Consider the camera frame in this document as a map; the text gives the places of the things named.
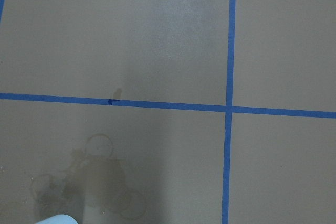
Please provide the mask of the light blue plastic cup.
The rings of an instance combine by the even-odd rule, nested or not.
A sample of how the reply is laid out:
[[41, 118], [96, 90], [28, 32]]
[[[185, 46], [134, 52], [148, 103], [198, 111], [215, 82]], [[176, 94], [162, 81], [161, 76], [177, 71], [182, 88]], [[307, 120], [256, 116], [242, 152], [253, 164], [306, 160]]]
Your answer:
[[36, 224], [77, 224], [77, 221], [69, 215], [55, 215], [37, 222]]

